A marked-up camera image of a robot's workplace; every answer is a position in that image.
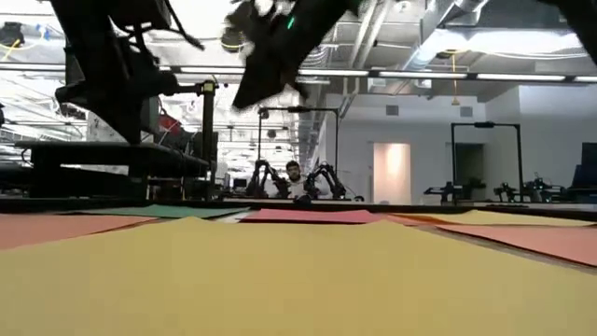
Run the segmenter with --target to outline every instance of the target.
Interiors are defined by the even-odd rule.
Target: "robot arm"
[[[244,109],[282,92],[285,84],[307,97],[308,92],[296,82],[300,65],[342,15],[356,11],[361,1],[297,0],[288,15],[272,18],[259,16],[254,0],[242,3],[227,19],[255,43],[255,49],[246,59],[232,104]]]
[[[143,101],[182,90],[172,72],[160,71],[143,32],[174,31],[174,17],[179,29],[175,32],[197,48],[202,49],[201,43],[185,33],[170,0],[50,1],[68,41],[65,51],[76,58],[85,78],[56,90],[56,99],[88,108],[129,143],[138,144]],[[130,35],[117,36],[111,22]]]
[[[263,177],[259,179],[261,168],[264,168]],[[281,178],[278,175],[278,172],[271,168],[270,164],[265,160],[259,160],[255,162],[255,171],[253,172],[251,181],[246,188],[247,196],[258,199],[268,198],[269,196],[266,192],[266,182],[268,180],[268,175],[271,176],[273,185],[278,189],[278,196],[280,198],[288,198],[288,195],[290,194],[290,191],[288,190],[288,183],[285,179]]]
[[[307,180],[305,181],[304,188],[305,192],[313,199],[316,199],[318,196],[317,187],[315,186],[315,182],[317,177],[321,175],[326,180],[327,184],[329,185],[329,189],[332,192],[332,198],[334,200],[342,200],[346,197],[346,188],[342,185],[336,172],[334,172],[334,168],[325,163],[317,167],[312,173],[307,176]]]

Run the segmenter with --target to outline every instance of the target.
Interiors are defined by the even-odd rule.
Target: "red paper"
[[[378,221],[382,217],[367,210],[322,212],[299,210],[261,209],[243,218],[243,222],[278,222],[278,223],[329,223],[329,224],[364,224]]]
[[[436,227],[597,266],[597,228],[593,227],[488,227],[474,225],[436,225]]]
[[[0,216],[0,250],[134,226],[151,217],[128,216]]]

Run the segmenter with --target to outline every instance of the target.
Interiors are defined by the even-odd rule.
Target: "wall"
[[[466,129],[459,133],[458,142],[485,143],[483,132]],[[344,121],[340,126],[339,178],[354,193],[370,201],[373,144],[399,143],[410,145],[411,199],[417,204],[429,187],[440,187],[450,179],[447,171],[446,144],[450,142],[449,124],[379,123]]]
[[[328,95],[330,106],[338,105],[336,95]],[[429,187],[440,187],[451,179],[448,164],[451,122],[485,120],[485,106],[475,97],[460,97],[462,105],[473,106],[474,118],[460,118],[460,108],[451,97],[427,100],[417,96],[388,97],[362,95],[354,100],[339,133],[339,178],[354,193],[371,201],[373,185],[373,144],[410,145],[411,202],[418,204]],[[399,117],[386,117],[386,105],[399,105]],[[327,124],[326,152],[333,157],[333,123]],[[484,144],[486,133],[473,128],[459,129],[456,141]]]
[[[582,143],[597,142],[597,86],[521,86],[522,162],[525,180],[538,172],[569,187]]]
[[[597,141],[595,95],[597,86],[519,86],[486,104],[488,119],[521,125],[524,181],[538,173],[550,183],[570,186],[582,143]],[[514,132],[494,130],[486,154],[488,184],[518,187]]]
[[[471,105],[473,119],[461,119],[451,97],[362,95],[340,126],[340,180],[370,201],[373,143],[410,144],[412,203],[419,203],[428,187],[451,180],[450,123],[492,120],[521,125],[523,180],[538,172],[548,182],[570,186],[580,164],[583,142],[597,142],[597,86],[520,86],[478,104],[475,97],[459,97]],[[339,97],[328,95],[329,105]],[[385,116],[386,105],[399,105],[399,117]],[[326,155],[333,157],[333,130],[326,127]],[[458,128],[456,142],[485,144],[486,197],[502,182],[518,187],[516,133],[514,129]]]

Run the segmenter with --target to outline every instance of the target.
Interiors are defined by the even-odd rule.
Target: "ceiling light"
[[[405,78],[405,79],[464,79],[468,74],[434,73],[434,72],[407,72],[407,71],[381,71],[380,77]]]
[[[64,64],[43,64],[43,63],[0,63],[0,70],[17,71],[65,71]]]
[[[180,71],[186,74],[205,74],[205,75],[242,75],[242,67],[217,67],[217,66],[184,66]]]
[[[301,69],[298,74],[302,76],[335,76],[335,77],[366,77],[367,70],[330,70],[330,69]]]
[[[597,83],[597,76],[579,76],[574,81],[578,83]]]
[[[512,81],[562,81],[566,76],[553,75],[511,75],[511,74],[478,74],[480,80],[512,80]]]

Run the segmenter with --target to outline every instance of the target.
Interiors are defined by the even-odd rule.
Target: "paper sheet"
[[[553,257],[597,266],[597,228],[480,227],[437,225],[443,230],[470,234]]]
[[[384,216],[384,219],[406,226],[435,225],[433,221],[427,221],[425,218],[404,217],[402,215],[397,216],[395,214],[387,214]]]
[[[5,251],[0,269],[2,335],[597,334],[596,276],[389,222],[183,219]]]
[[[151,217],[5,215],[0,216],[0,250],[111,231]]]
[[[537,225],[578,227],[594,225],[584,220],[540,217],[527,215],[513,215],[495,213],[491,211],[471,210],[458,215],[441,214],[395,214],[400,217],[427,221],[429,224],[466,224],[466,225]]]
[[[207,209],[207,208],[192,208],[185,206],[170,206],[153,204],[146,207],[124,207],[111,209],[97,209],[77,211],[84,214],[95,215],[121,215],[121,216],[148,216],[159,218],[213,218],[232,215],[247,211],[249,208],[223,208],[223,209]]]
[[[363,224],[380,219],[382,219],[380,216],[373,215],[367,210],[323,212],[261,209],[241,221]]]

